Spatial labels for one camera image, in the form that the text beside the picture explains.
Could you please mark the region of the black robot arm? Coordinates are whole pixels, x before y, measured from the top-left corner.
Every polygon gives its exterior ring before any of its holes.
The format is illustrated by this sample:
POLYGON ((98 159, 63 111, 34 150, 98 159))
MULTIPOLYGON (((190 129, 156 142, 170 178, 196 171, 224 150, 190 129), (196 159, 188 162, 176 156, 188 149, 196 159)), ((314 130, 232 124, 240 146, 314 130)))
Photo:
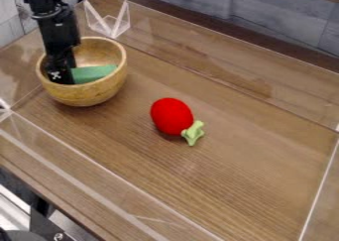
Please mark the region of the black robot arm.
POLYGON ((82 43, 75 10, 64 0, 24 0, 38 21, 47 62, 46 73, 51 82, 75 84, 72 69, 78 66, 74 47, 82 43))

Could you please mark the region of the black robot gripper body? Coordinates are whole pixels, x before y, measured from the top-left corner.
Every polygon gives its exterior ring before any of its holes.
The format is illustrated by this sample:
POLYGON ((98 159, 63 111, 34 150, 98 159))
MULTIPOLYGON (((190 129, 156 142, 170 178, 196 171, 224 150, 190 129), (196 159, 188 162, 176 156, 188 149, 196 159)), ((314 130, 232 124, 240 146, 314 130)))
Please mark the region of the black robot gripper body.
POLYGON ((39 23, 47 55, 62 57, 66 52, 82 43, 79 22, 74 9, 63 6, 50 14, 35 14, 39 23))

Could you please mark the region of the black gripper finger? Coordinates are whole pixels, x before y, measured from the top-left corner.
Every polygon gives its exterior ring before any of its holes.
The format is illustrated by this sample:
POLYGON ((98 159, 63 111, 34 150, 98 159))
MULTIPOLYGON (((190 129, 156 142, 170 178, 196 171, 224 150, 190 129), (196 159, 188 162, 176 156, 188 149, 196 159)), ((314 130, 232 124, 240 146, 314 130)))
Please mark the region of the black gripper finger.
POLYGON ((58 84, 74 84, 72 69, 75 67, 76 59, 72 52, 47 56, 46 73, 51 82, 58 84))

